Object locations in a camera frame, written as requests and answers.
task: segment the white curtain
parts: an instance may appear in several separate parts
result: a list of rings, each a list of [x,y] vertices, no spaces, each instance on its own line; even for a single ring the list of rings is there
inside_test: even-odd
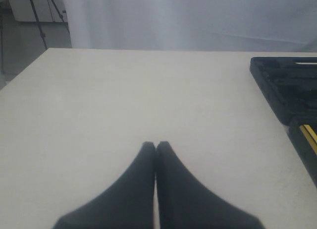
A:
[[[317,0],[64,0],[74,48],[317,51]]]

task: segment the floor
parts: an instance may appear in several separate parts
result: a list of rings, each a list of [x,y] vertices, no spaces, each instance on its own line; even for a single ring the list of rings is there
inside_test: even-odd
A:
[[[44,51],[36,23],[19,23],[10,12],[3,14],[4,78],[12,80]],[[71,48],[70,36],[61,23],[42,23],[48,47]]]

